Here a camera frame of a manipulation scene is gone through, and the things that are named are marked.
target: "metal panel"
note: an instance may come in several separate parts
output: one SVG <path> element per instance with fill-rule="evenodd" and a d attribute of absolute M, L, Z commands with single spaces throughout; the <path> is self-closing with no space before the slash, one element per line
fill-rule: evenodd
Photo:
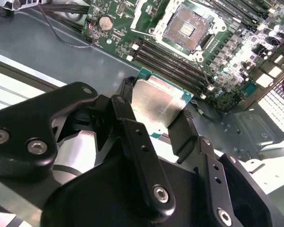
<path fill-rule="evenodd" d="M 84 44 L 80 34 L 56 21 L 52 24 L 65 41 Z M 123 78 L 138 75 L 136 68 L 96 47 L 76 49 L 60 43 L 33 9 L 16 12 L 14 20 L 4 26 L 0 23 L 0 55 L 64 83 L 85 82 L 110 95 Z"/>

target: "black plastic part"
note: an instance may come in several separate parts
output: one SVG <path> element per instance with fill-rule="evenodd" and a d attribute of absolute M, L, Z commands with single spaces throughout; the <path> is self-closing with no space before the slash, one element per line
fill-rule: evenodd
<path fill-rule="evenodd" d="M 229 182 L 234 213 L 241 223 L 245 227 L 284 227 L 284 216 L 239 160 L 233 163 L 230 156 L 224 154 L 219 161 Z"/>
<path fill-rule="evenodd" d="M 68 114 L 84 104 L 91 105 L 97 96 L 92 87 L 77 82 L 0 110 L 0 129 L 9 133 L 9 140 L 0 144 L 0 176 L 25 181 L 46 177 L 57 155 L 53 128 L 58 136 Z M 27 144 L 31 140 L 44 141 L 47 151 L 30 153 Z"/>
<path fill-rule="evenodd" d="M 117 93 L 125 97 L 130 103 L 132 103 L 134 80 L 135 77 L 124 78 L 117 90 Z"/>
<path fill-rule="evenodd" d="M 195 148 L 197 130 L 193 120 L 181 111 L 168 127 L 168 131 L 173 153 L 179 157 L 178 163 L 181 164 Z"/>
<path fill-rule="evenodd" d="M 49 199 L 41 218 L 43 227 L 198 227 L 196 222 L 197 176 L 160 160 L 177 200 L 165 222 L 150 222 L 137 209 L 140 194 L 133 187 L 131 171 L 118 155 L 59 188 Z"/>

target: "black metal bracket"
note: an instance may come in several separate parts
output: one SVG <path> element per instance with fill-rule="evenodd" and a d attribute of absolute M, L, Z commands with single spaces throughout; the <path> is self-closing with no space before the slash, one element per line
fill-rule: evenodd
<path fill-rule="evenodd" d="M 98 96 L 74 83 L 0 111 L 0 180 L 27 194 L 27 182 L 35 181 L 35 191 L 52 177 L 57 142 L 80 130 L 95 132 L 98 165 L 49 190 L 45 205 L 38 202 L 42 226 L 87 226 L 91 216 L 96 226 L 284 227 L 282 214 L 239 161 L 226 155 L 217 160 L 211 142 L 183 112 L 168 130 L 178 163 L 191 172 L 159 160 L 126 96 Z M 256 211 L 249 211 L 252 205 Z"/>

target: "capacitor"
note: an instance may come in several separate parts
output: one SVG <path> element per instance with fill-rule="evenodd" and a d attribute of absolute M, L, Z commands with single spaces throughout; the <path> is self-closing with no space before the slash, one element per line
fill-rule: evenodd
<path fill-rule="evenodd" d="M 220 94 L 222 94 L 222 93 L 223 93 L 222 89 L 219 88 L 219 89 L 218 89 L 218 94 L 220 95 Z"/>
<path fill-rule="evenodd" d="M 263 53 L 263 54 L 261 54 L 261 58 L 263 58 L 264 60 L 267 60 L 268 56 L 265 53 Z"/>
<path fill-rule="evenodd" d="M 278 32 L 277 35 L 278 35 L 278 37 L 284 39 L 284 33 Z"/>
<path fill-rule="evenodd" d="M 233 53 L 233 55 L 234 55 L 236 58 L 239 58 L 239 57 L 241 56 L 240 52 L 238 52 L 238 51 L 235 51 L 235 52 Z"/>
<path fill-rule="evenodd" d="M 228 58 L 227 59 L 227 62 L 230 64 L 230 65 L 233 65 L 235 63 L 235 60 L 232 59 L 232 58 Z"/>
<path fill-rule="evenodd" d="M 248 49 L 248 47 L 244 44 L 240 44 L 239 49 L 242 50 L 242 51 L 246 51 Z"/>
<path fill-rule="evenodd" d="M 110 29 L 113 28 L 114 23 L 110 17 L 104 16 L 100 18 L 99 26 L 103 31 L 109 31 Z"/>
<path fill-rule="evenodd" d="M 276 32 L 274 30 L 271 30 L 271 29 L 266 29 L 264 31 L 264 34 L 266 34 L 267 36 L 273 37 L 273 36 L 276 35 Z"/>
<path fill-rule="evenodd" d="M 271 23 L 268 27 L 275 32 L 278 32 L 280 30 L 280 25 L 277 25 L 275 23 Z"/>
<path fill-rule="evenodd" d="M 226 66 L 222 66 L 221 69 L 223 70 L 223 72 L 227 72 L 228 71 L 228 67 L 226 67 Z"/>
<path fill-rule="evenodd" d="M 246 70 L 250 69 L 250 62 L 244 62 L 242 65 Z"/>

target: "green circuit board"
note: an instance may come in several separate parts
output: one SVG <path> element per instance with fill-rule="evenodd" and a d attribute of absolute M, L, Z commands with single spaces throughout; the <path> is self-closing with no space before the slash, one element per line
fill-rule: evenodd
<path fill-rule="evenodd" d="M 142 4 L 141 14 L 135 28 L 131 29 L 132 22 L 137 17 L 137 14 L 135 14 L 137 6 L 141 5 L 140 1 L 142 0 L 93 0 L 86 23 L 83 26 L 82 36 L 86 40 L 95 38 L 95 45 L 99 48 L 138 68 L 149 69 L 172 83 L 178 84 L 195 96 L 205 95 L 206 102 L 224 112 L 229 111 L 238 102 L 245 97 L 249 97 L 260 87 L 254 78 L 248 76 L 250 71 L 261 67 L 275 52 L 282 52 L 279 45 L 267 44 L 265 29 L 257 30 L 257 27 L 260 27 L 259 25 L 252 27 L 253 24 L 247 24 L 249 21 L 245 17 L 242 18 L 242 21 L 245 22 L 243 25 L 229 16 L 224 16 L 223 21 L 226 29 L 211 37 L 210 42 L 202 53 L 204 59 L 201 62 L 190 61 L 170 48 L 159 44 L 155 37 L 151 35 L 151 31 L 154 30 L 166 13 L 165 10 L 171 0 L 146 0 Z M 265 12 L 263 6 L 259 6 L 256 1 L 251 2 L 251 6 L 257 9 L 258 12 Z M 264 1 L 264 3 L 266 5 L 272 4 L 270 1 Z M 190 9 L 196 15 L 200 15 L 210 25 L 213 24 L 213 17 L 210 14 L 212 10 L 189 0 L 183 1 L 180 7 Z M 102 17 L 111 19 L 113 25 L 108 31 L 104 31 L 99 24 L 99 20 Z M 270 13 L 268 18 L 261 20 L 262 26 L 268 27 L 271 23 L 277 23 L 281 26 L 280 32 L 284 33 L 284 5 L 279 4 L 277 7 L 275 5 L 275 12 L 273 14 Z M 210 79 L 214 89 L 208 90 L 206 86 L 195 89 L 190 83 L 192 76 L 188 74 L 185 79 L 180 79 L 183 72 L 178 72 L 178 69 L 175 69 L 173 73 L 167 72 L 167 70 L 163 69 L 163 66 L 169 67 L 170 62 L 160 62 L 162 68 L 158 68 L 153 65 L 157 63 L 156 60 L 147 63 L 145 61 L 129 61 L 128 56 L 139 55 L 138 51 L 134 52 L 132 49 L 132 45 L 137 42 L 137 39 L 146 41 L 154 51 L 157 51 L 156 48 L 158 48 L 158 50 L 166 53 L 167 58 L 172 60 L 171 62 L 175 63 L 173 58 L 176 57 L 179 61 L 197 69 L 201 77 L 206 75 Z M 186 55 L 192 52 L 187 48 L 183 48 L 184 45 L 181 46 L 167 37 L 164 37 L 163 41 Z M 245 46 L 245 50 L 252 50 L 261 44 L 270 50 L 272 54 L 269 55 L 268 59 L 263 59 L 263 56 L 257 53 L 251 51 L 245 53 L 246 51 L 239 48 L 242 44 Z M 243 62 L 250 63 L 250 69 L 242 71 Z"/>

